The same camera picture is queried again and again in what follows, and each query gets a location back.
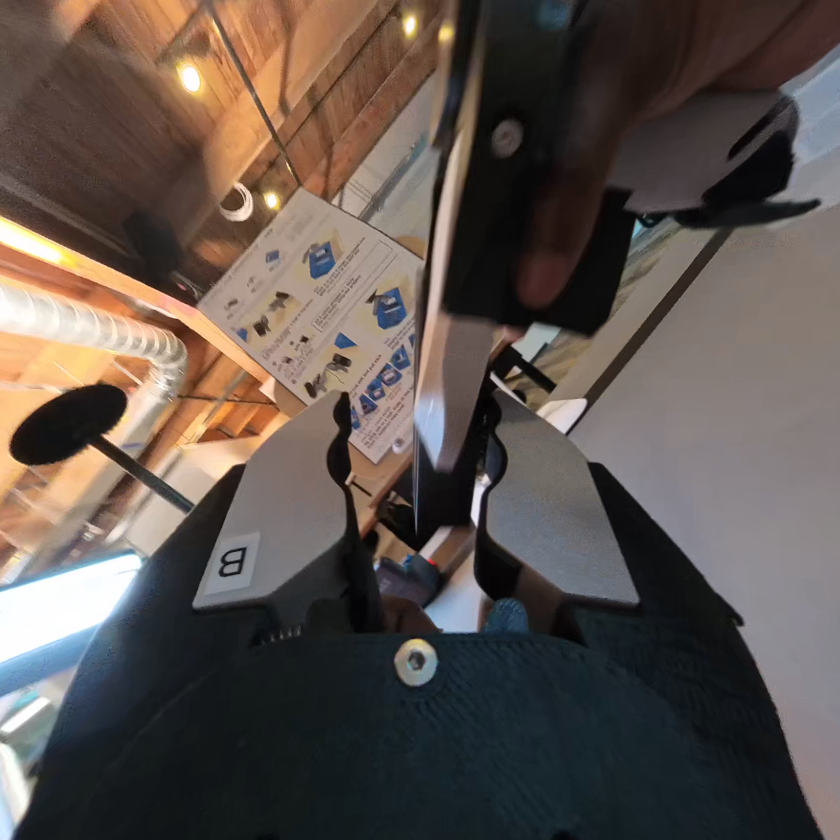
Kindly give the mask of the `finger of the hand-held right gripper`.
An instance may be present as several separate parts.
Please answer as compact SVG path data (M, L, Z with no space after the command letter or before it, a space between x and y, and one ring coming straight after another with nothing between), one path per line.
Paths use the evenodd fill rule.
M415 384L414 429L432 467L446 474L455 469L465 445L494 345L490 321L445 306L468 162L469 141L458 133L443 169L425 265L427 299Z

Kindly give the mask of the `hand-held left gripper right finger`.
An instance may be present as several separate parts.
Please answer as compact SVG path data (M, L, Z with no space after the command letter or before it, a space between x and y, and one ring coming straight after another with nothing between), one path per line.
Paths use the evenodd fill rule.
M640 595L586 457L512 395L493 392L487 414L479 588L493 602L516 602L530 629L578 629L578 611L639 614Z

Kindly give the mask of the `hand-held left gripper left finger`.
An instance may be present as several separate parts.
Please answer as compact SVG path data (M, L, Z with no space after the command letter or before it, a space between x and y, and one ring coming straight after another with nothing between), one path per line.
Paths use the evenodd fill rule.
M354 515L350 396L329 392L282 425L245 465L192 601L198 613L262 607L283 630L338 601Z

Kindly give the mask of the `black usb hub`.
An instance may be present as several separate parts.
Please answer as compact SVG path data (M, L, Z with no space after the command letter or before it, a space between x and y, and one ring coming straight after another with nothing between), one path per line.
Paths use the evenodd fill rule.
M485 462L489 436L488 391L483 388L470 420L465 444L451 472L437 470L418 432L413 440L413 509L415 535L423 543L443 527L471 522L479 467Z

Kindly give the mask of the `person's left hand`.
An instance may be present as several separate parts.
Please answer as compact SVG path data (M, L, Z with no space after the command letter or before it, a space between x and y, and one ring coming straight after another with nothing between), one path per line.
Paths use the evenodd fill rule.
M440 633L420 605L403 597L382 595L381 615L383 632L387 634L427 637Z

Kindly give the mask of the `person's right hand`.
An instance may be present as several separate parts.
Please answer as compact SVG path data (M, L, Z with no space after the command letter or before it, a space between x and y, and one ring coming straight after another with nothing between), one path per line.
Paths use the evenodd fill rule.
M530 309L563 291L625 136L710 90L777 89L839 41L838 1L587 2L560 163L534 206L517 291Z

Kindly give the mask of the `instruction sheet on stand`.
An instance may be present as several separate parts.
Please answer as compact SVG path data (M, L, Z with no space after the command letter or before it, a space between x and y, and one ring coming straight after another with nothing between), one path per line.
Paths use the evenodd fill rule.
M260 390L289 417L327 392L346 392L351 404L351 459L357 500L366 508L392 493L410 466L410 413L418 327L417 282L426 242L416 235L391 239L369 231L349 237L337 257L339 231L318 241L316 267L333 257L330 273L312 279L300 269L299 309L287 299L289 317L269 315L277 331Z

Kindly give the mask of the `white document stand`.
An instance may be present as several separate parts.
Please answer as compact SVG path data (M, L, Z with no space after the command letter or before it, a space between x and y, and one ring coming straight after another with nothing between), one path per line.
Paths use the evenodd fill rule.
M588 406L583 397L550 400L537 410L537 415L562 434L568 435L581 420Z

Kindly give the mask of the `instruction poster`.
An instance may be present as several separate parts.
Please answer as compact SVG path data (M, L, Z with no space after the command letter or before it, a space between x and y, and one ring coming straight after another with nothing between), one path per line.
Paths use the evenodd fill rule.
M199 304L296 398L350 397L350 442L372 464L411 435L415 304L424 262L298 190Z

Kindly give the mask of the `white led light panel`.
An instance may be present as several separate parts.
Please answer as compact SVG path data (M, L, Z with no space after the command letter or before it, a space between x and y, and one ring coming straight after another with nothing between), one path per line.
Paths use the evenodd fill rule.
M1 663L101 624L140 571L136 553L40 577L1 590Z

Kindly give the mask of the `black disc-topped pole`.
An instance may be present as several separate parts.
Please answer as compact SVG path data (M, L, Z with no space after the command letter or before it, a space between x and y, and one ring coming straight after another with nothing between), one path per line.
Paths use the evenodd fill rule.
M54 397L15 430L9 453L19 464L48 466L94 448L174 508L188 514L194 505L119 446L106 439L127 410L128 398L115 385L84 385Z

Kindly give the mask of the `black round ceiling fixture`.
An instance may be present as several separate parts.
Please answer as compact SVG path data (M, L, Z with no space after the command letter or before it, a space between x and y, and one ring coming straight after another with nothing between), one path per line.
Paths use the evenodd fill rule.
M150 277L159 281L172 279L180 268L183 251L167 219L135 210L123 221L122 231Z

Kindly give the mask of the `silver air duct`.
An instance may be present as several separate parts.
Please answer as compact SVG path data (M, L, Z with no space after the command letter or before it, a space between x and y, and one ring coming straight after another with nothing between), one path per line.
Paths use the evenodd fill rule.
M187 371L186 347L172 331L7 280L1 331L147 361L152 387L166 399L179 395Z

